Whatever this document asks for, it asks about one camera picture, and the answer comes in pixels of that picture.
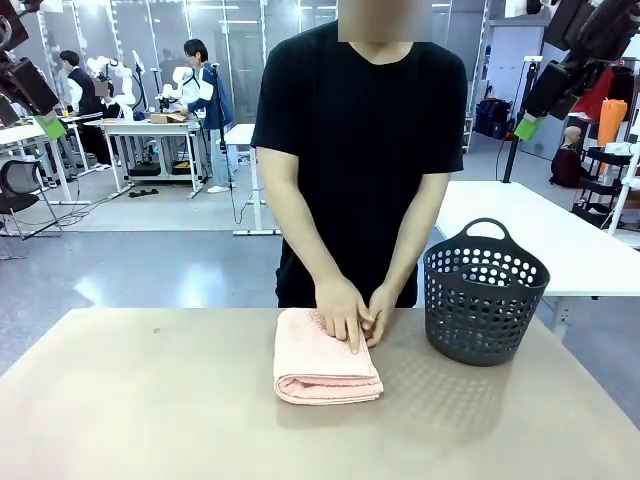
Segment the person's left hand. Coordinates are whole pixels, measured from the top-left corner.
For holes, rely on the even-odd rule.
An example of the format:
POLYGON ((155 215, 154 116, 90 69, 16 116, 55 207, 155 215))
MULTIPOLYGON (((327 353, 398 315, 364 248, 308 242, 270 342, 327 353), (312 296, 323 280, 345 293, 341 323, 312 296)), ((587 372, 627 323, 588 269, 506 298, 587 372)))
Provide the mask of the person's left hand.
POLYGON ((382 340, 394 314, 400 290, 384 282, 372 294, 369 302, 369 319, 362 319, 361 328, 368 348, 377 346, 382 340))

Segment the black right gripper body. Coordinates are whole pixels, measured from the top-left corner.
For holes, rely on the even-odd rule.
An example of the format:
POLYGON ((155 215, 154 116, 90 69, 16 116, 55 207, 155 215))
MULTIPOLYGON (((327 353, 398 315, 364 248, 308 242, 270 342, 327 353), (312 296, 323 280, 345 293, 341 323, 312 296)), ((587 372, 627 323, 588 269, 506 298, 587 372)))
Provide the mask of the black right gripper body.
POLYGON ((574 62, 618 60, 639 30, 639 2, 583 1, 567 31, 574 62))

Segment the person's right hand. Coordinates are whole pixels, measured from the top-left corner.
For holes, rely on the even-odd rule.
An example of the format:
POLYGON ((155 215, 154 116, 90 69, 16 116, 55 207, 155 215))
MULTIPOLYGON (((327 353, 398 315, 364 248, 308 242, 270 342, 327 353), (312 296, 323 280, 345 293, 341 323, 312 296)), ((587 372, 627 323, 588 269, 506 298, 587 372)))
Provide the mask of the person's right hand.
POLYGON ((341 274, 314 280, 316 310, 326 332, 358 353, 362 329, 372 328, 373 319, 356 287, 341 274))

